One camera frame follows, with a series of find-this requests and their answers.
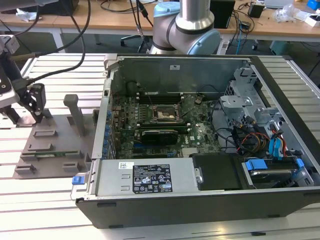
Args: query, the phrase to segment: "desk leg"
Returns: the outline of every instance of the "desk leg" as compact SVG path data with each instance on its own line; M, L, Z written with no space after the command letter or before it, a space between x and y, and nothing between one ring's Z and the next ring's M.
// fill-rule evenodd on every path
M228 45L230 43L231 38L229 36L221 35L221 42L218 47L217 55L226 55Z
M94 40L95 40L95 44L97 45L101 44L99 34L94 34Z
M53 36L53 39L54 39L54 42L55 42L55 45L57 48L60 48L64 45L63 41L62 41L62 32L61 32L61 29L60 28L54 28L52 29L51 31L51 34ZM59 53L66 53L66 50L61 50Z

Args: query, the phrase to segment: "floor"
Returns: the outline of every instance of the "floor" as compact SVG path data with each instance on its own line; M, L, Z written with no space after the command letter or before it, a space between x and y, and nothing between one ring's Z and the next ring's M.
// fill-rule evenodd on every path
M64 34L63 41L69 43L76 35L75 34ZM131 39L126 42L126 46L120 46L120 38L125 37L123 35L100 35L100 45L95 44L95 38L92 34L85 34L84 41L86 44L86 51L88 53L136 53L141 39ZM21 41L26 45L21 44L17 54L28 53L29 48L33 52L50 51L55 49L54 40L49 33L27 33L20 37ZM240 54L242 55L272 55L269 46L270 41L259 41L257 50L252 50L254 41L248 40L244 44ZM237 50L236 42L233 43L227 54L235 54ZM305 43L291 42L292 44L290 51L287 53L306 73L309 74L311 69L314 67L316 62L320 60L320 45L317 43ZM78 41L74 45L70 46L67 50L68 53L81 53L82 47L81 42ZM315 84L320 84L320 65L316 67L310 77Z

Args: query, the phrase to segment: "wooden desk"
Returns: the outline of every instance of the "wooden desk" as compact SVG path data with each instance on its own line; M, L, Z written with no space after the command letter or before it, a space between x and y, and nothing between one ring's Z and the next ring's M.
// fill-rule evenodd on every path
M246 0L236 0L235 9ZM90 24L85 32L86 34L94 34L96 41L99 42L99 34L118 34L118 35L136 35L136 24L131 13L119 14L105 11L100 8L101 0L91 0L91 19ZM301 10L306 8L306 1L295 2L295 6ZM153 21L153 12L155 4L147 4L146 9L149 13L149 19ZM126 0L117 0L110 3L110 9L123 10L129 9L130 4ZM245 7L242 10L244 13L248 11ZM254 30L247 36L248 39L257 40L279 40L279 41L296 41L296 42L320 42L320 27L311 27L305 22L281 22L277 23L272 19L271 15L274 10L266 9L262 12L260 18L254 18ZM86 23L88 15L88 5L86 0L80 0L79 6L74 13L74 18L80 27ZM78 33L74 24L68 16L52 16L44 15L43 19L38 22L31 32L49 32L53 35L57 47L63 46L61 34L63 33ZM251 22L245 15L240 14L242 21ZM3 20L13 31L23 31L30 23L22 22L15 15L0 14L0 19ZM153 34L150 24L140 15L141 26L143 33L146 36ZM0 31L5 31L6 28L1 26ZM221 33L221 43L218 49L219 54L226 53L226 45L231 40L236 32L236 21L231 18L227 29L219 29Z

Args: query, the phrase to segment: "white label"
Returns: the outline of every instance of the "white label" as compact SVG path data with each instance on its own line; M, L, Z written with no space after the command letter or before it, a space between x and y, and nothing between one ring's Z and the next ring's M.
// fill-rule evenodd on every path
M133 161L119 162L119 169L133 169L134 165Z
M180 70L180 65L170 65L170 70Z
M54 158L54 154L36 155L37 158Z

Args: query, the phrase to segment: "blue box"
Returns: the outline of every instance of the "blue box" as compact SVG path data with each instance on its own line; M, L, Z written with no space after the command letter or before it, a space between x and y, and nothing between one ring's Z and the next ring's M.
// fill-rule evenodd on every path
M306 5L313 10L317 10L320 8L320 1L309 0Z

